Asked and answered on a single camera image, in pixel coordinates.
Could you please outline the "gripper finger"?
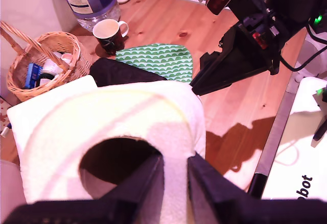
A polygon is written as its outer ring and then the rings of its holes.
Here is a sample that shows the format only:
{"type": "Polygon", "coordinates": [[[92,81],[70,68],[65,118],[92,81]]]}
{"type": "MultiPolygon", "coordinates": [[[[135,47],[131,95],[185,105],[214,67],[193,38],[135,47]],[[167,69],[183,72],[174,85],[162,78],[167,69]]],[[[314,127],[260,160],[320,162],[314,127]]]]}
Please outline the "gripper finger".
{"type": "Polygon", "coordinates": [[[100,223],[159,223],[164,188],[163,156],[153,154],[99,199],[105,208],[100,223]]]}
{"type": "Polygon", "coordinates": [[[241,28],[231,27],[223,36],[223,51],[209,56],[209,61],[191,81],[192,91],[214,92],[256,75],[250,47],[241,28]]]}
{"type": "Polygon", "coordinates": [[[242,223],[247,194],[199,154],[188,158],[188,181],[195,223],[242,223]]]}
{"type": "Polygon", "coordinates": [[[196,77],[196,94],[205,95],[231,86],[233,83],[255,76],[265,71],[278,74],[278,62],[268,68],[264,61],[244,58],[239,51],[232,51],[223,58],[217,51],[205,53],[200,58],[200,72],[196,77]]]}

